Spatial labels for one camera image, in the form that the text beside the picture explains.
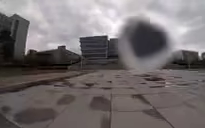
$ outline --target pavement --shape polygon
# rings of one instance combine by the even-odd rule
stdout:
[[[86,72],[69,71],[64,73],[45,73],[35,75],[20,75],[12,77],[0,77],[0,93],[14,91],[36,84],[47,83],[53,80],[70,78],[85,74]]]
[[[205,71],[94,73],[0,94],[0,128],[205,128]]]

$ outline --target cloudy sky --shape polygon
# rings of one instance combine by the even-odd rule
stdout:
[[[30,21],[27,50],[66,45],[79,53],[79,37],[116,37],[126,17],[148,10],[182,30],[178,48],[205,51],[205,0],[0,0],[0,11]]]

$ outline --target white building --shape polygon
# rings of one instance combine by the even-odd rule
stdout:
[[[23,60],[30,22],[17,14],[11,16],[10,18],[13,21],[11,27],[12,37],[15,39],[14,58],[16,60]]]
[[[23,19],[22,17],[14,14],[8,17],[0,13],[0,32],[2,30],[8,30],[11,32],[11,36],[15,40],[13,59],[22,60],[24,58],[25,48],[26,48],[26,38],[29,28],[29,21]]]

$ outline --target tree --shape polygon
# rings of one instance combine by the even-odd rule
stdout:
[[[203,53],[201,54],[201,58],[202,58],[202,60],[205,59],[205,52],[203,52]]]

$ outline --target building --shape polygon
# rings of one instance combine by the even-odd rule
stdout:
[[[26,40],[30,22],[17,14],[11,16],[10,19],[13,21],[11,34],[15,40],[14,59],[23,60],[25,56]]]
[[[196,51],[179,50],[173,54],[173,60],[192,63],[199,60],[199,54]]]
[[[106,59],[108,57],[108,36],[81,37],[82,56],[87,59]]]
[[[13,60],[21,61],[24,59],[29,24],[29,21],[16,14],[8,17],[0,13],[0,34],[2,31],[9,31],[10,36],[14,40],[14,43],[10,44],[12,45],[11,50],[13,52]],[[4,43],[0,42],[0,62],[4,61],[2,54],[6,54],[2,52],[2,45],[4,45]]]
[[[37,65],[70,65],[81,60],[80,55],[66,49],[66,46],[59,46],[57,49],[47,51],[30,50],[27,61]]]
[[[111,38],[108,43],[108,57],[109,58],[117,58],[118,57],[118,39]]]

